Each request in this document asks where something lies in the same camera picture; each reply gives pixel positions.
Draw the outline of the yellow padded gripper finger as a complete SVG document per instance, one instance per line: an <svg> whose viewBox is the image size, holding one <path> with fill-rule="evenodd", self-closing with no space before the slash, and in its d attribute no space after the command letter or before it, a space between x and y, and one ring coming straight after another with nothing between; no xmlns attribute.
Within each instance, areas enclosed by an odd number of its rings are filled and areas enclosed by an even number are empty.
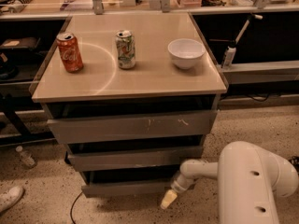
<svg viewBox="0 0 299 224"><path fill-rule="evenodd" d="M174 190L168 190L161 201L160 207L166 209L177 197L178 195Z"/></svg>

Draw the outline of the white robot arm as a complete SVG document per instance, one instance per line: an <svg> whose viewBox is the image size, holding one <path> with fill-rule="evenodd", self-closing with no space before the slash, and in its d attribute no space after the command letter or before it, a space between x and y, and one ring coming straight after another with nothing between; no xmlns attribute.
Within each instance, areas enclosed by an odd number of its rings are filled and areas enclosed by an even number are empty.
<svg viewBox="0 0 299 224"><path fill-rule="evenodd" d="M184 161L161 202L167 208L201 177L218 181L220 224L279 224L276 197L298 188L298 174L286 159L244 141L228 144L219 160Z"/></svg>

